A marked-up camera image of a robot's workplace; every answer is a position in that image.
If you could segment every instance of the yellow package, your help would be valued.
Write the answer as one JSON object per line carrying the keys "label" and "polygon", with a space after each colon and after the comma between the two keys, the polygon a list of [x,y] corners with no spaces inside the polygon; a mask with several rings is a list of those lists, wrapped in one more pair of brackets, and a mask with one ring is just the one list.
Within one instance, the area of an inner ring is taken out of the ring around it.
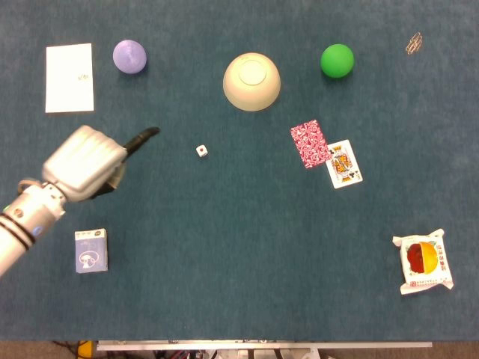
{"label": "yellow package", "polygon": [[443,284],[452,289],[451,271],[442,237],[444,230],[435,230],[427,236],[392,237],[392,242],[400,247],[405,284],[401,294],[420,292]]}

